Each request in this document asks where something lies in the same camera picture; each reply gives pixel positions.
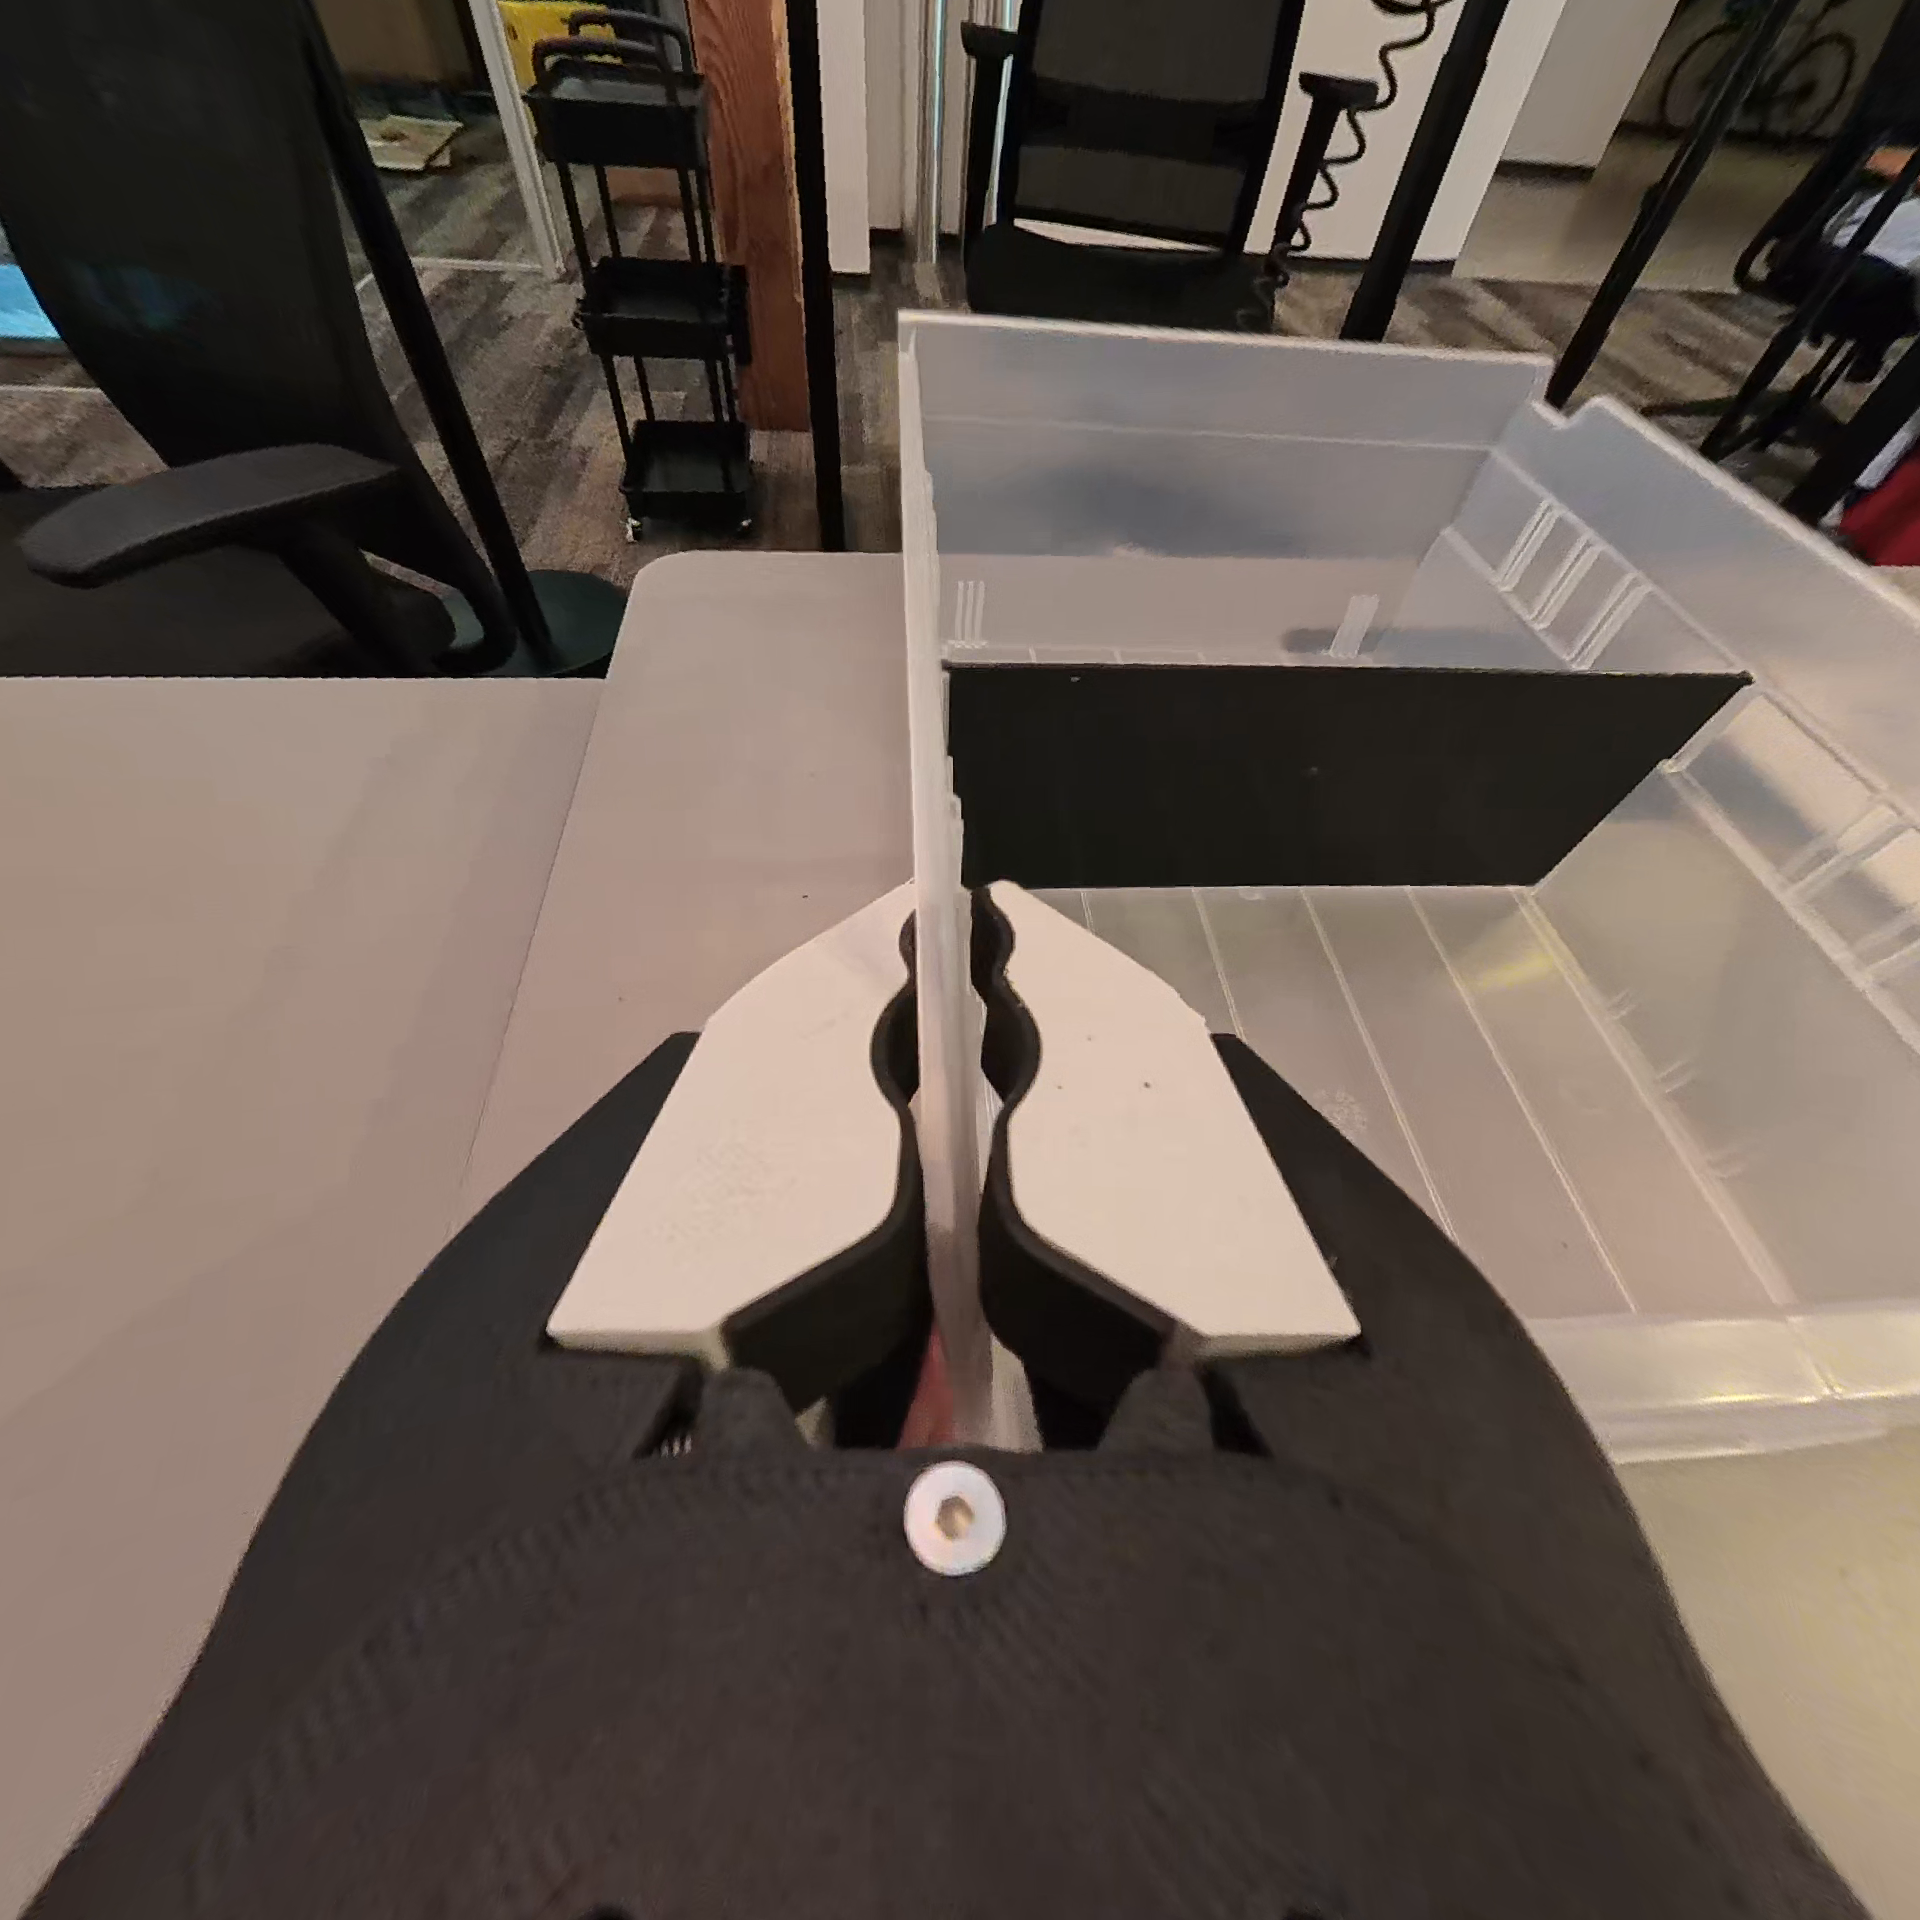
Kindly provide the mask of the black metal rack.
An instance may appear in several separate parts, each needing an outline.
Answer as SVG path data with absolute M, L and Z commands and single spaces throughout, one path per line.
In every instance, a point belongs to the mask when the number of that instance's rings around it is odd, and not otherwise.
M 524 104 L 556 170 L 580 276 L 575 327 L 612 404 L 628 533 L 665 522 L 746 534 L 757 484 L 737 376 L 754 356 L 752 304 L 745 265 L 717 245 L 694 36 L 665 4 L 564 7 L 530 61 Z M 628 247 L 614 170 L 667 177 L 679 253 Z

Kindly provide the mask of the black office chair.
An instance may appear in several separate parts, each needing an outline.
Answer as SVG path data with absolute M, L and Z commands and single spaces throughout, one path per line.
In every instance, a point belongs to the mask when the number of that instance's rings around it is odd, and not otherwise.
M 1379 81 L 1298 74 L 1304 4 L 1026 3 L 968 21 L 971 313 L 1266 334 Z
M 161 468 L 7 467 L 7 678 L 604 678 L 530 570 L 310 4 L 7 4 L 7 240 Z

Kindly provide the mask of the clear plastic bin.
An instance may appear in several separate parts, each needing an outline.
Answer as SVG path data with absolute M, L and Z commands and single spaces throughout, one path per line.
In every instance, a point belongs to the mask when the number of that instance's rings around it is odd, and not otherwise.
M 1031 892 L 1418 1200 L 1622 1460 L 1915 1424 L 1915 600 L 1545 364 L 910 313 L 922 926 L 955 664 L 1743 673 L 1536 886 Z

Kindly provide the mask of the black bin divider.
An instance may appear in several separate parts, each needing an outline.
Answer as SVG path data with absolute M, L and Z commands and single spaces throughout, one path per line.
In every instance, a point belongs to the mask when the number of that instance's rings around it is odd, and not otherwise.
M 935 770 L 976 888 L 1545 881 L 1743 673 L 955 664 Z

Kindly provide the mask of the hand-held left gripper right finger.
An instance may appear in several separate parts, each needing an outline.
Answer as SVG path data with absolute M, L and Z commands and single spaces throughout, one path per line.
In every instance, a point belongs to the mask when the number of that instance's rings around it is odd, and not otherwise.
M 1207 1017 L 1014 881 L 980 892 L 998 1096 L 980 1300 L 1046 1442 L 1094 1442 L 1156 1368 L 1361 1339 Z

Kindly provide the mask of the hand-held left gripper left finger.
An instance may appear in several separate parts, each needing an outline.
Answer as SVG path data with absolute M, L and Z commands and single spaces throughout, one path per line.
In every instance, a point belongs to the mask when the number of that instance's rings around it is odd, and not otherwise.
M 927 1277 L 915 892 L 789 948 L 694 1035 L 546 1319 L 571 1352 L 773 1378 L 833 1434 L 903 1434 Z

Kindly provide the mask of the wooden column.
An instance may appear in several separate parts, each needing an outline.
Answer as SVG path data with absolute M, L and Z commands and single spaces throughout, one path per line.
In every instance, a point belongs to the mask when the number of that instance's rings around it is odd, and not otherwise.
M 811 430 L 837 401 L 818 3 L 691 3 L 723 255 L 750 273 L 745 417 Z

